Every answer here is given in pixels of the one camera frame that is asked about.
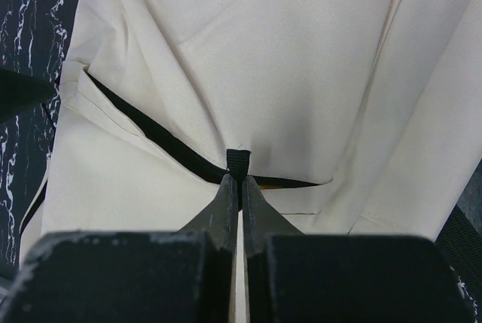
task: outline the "marble table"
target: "marble table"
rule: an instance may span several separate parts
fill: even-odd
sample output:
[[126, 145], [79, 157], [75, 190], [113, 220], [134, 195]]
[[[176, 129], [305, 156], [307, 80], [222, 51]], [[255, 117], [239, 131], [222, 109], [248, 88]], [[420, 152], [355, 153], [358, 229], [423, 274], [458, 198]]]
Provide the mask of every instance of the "marble table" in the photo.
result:
[[[54, 81], [78, 0], [0, 0], [0, 67]], [[20, 221], [52, 154], [58, 95], [0, 125], [0, 276], [18, 267]]]

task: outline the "black zipper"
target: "black zipper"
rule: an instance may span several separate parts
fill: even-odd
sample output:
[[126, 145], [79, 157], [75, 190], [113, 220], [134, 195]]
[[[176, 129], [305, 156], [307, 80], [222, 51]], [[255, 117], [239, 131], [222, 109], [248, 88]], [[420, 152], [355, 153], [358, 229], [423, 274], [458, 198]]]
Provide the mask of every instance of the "black zipper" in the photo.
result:
[[[117, 110], [125, 114], [137, 125], [148, 139], [162, 148], [173, 159], [183, 165], [184, 168], [207, 182], [212, 182], [214, 184], [221, 183], [223, 176], [228, 173], [227, 170], [210, 163], [184, 142], [177, 139], [171, 132], [166, 130], [156, 121], [152, 120], [149, 116], [117, 96], [92, 75], [89, 75], [89, 77]], [[264, 176], [253, 177], [258, 185], [268, 185], [271, 187], [295, 188], [316, 186], [316, 184], [311, 182], [291, 180], [287, 178], [271, 178]]]

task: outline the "white fabric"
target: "white fabric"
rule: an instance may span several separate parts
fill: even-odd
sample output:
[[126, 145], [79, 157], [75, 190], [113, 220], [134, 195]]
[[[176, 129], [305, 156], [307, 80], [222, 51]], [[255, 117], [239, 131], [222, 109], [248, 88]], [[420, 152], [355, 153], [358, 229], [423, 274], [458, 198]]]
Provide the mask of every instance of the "white fabric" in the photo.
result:
[[42, 232], [176, 229], [217, 190], [88, 70], [217, 166], [320, 184], [265, 191], [306, 232], [435, 238], [482, 156], [479, 4], [80, 0]]

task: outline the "black lining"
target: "black lining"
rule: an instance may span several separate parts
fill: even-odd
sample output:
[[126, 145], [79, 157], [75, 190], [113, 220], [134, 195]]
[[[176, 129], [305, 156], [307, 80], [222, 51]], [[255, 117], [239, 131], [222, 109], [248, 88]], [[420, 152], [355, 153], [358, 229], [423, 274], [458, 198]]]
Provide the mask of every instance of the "black lining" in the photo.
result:
[[44, 202], [46, 191], [47, 191], [47, 182], [45, 182], [42, 190], [40, 191], [40, 194], [37, 196], [37, 199], [35, 199], [35, 202], [30, 207], [30, 210], [27, 212], [27, 214], [25, 215], [25, 218], [23, 219], [20, 225], [20, 237], [22, 236], [23, 231], [25, 230], [29, 222], [32, 220], [33, 215], [35, 215], [40, 205], [42, 205], [42, 203]]
[[[196, 151], [189, 148], [184, 142], [177, 139], [172, 133], [152, 120], [140, 110], [125, 102], [122, 98], [110, 91], [93, 76], [90, 79], [104, 96], [111, 101], [116, 109], [125, 114], [135, 123], [145, 136], [152, 142], [161, 147], [173, 159], [177, 160], [183, 167], [196, 174], [207, 182], [220, 184], [223, 176], [227, 173], [225, 169], [210, 163]], [[291, 180], [287, 178], [270, 178], [264, 176], [254, 176], [259, 185], [269, 185], [273, 187], [295, 188], [316, 186], [312, 182]]]

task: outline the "white cloth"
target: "white cloth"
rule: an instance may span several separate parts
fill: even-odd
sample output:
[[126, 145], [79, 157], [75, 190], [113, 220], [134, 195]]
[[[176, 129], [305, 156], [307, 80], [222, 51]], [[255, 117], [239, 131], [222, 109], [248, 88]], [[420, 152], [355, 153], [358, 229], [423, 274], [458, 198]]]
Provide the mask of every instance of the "white cloth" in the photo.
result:
[[315, 233], [434, 239], [482, 157], [482, 0], [79, 0], [42, 233], [173, 230], [217, 191], [99, 79]]

